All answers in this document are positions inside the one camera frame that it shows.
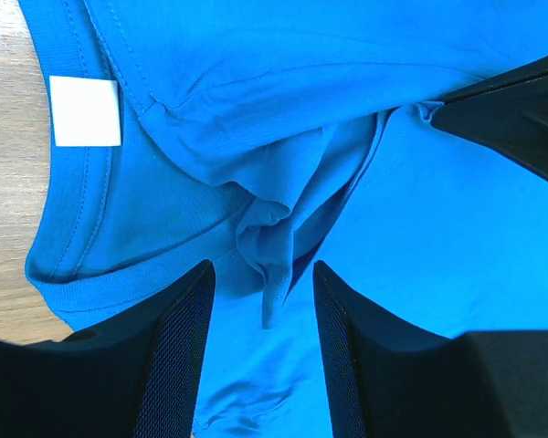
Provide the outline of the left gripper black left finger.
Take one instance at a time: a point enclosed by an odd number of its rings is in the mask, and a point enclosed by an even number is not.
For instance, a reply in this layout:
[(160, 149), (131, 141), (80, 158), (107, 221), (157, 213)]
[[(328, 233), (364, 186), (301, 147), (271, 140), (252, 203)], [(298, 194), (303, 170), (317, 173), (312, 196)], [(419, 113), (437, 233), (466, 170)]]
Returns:
[(0, 340), (0, 437), (187, 437), (215, 295), (203, 261), (61, 341)]

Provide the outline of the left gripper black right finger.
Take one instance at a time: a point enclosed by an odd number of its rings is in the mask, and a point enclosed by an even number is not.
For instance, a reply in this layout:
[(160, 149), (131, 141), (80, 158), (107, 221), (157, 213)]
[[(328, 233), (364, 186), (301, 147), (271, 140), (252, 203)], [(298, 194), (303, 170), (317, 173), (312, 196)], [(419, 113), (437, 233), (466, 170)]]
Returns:
[(336, 437), (548, 437), (548, 330), (447, 339), (313, 268)]

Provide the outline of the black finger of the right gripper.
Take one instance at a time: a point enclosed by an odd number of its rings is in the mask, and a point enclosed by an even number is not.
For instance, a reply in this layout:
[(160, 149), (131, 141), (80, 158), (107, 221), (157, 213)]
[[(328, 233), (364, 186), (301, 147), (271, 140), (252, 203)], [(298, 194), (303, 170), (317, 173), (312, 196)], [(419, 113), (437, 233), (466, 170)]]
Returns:
[(488, 147), (548, 182), (548, 56), (442, 101), (432, 127)]

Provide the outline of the blue t shirt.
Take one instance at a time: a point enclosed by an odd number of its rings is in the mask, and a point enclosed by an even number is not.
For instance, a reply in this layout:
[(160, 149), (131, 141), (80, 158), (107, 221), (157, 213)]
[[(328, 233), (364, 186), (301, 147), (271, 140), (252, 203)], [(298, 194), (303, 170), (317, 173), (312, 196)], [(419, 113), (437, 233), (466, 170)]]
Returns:
[(26, 276), (73, 329), (216, 270), (193, 433), (328, 437), (311, 266), (444, 336), (548, 329), (548, 182), (434, 130), (548, 1), (24, 1), (52, 125)]

